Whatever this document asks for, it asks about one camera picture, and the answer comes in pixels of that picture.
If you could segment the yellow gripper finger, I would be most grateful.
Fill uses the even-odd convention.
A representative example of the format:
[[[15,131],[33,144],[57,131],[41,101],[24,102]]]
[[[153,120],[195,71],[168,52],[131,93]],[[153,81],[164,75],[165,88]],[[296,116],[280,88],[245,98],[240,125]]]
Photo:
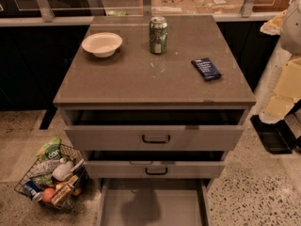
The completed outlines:
[[[286,12],[287,10],[283,10],[276,17],[264,23],[261,26],[260,31],[264,34],[271,35],[271,36],[279,35]]]
[[[260,113],[260,120],[275,124],[285,118],[301,100],[301,58],[290,60],[281,71],[267,105]]]

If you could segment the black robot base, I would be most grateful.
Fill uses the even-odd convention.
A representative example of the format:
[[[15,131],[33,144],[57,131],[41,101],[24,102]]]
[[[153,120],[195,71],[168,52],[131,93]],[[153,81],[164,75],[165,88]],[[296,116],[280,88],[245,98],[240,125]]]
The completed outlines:
[[[286,123],[281,120],[275,124],[267,124],[258,115],[251,117],[264,149],[271,154],[301,152],[301,137],[296,137]]]

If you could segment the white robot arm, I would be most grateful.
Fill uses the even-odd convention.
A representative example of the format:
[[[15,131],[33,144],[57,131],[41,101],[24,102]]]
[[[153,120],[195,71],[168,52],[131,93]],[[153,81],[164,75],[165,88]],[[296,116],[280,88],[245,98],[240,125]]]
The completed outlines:
[[[297,56],[282,67],[277,84],[260,113],[262,122],[275,124],[301,100],[301,0],[294,0],[286,10],[264,23],[261,32],[280,35],[281,48]]]

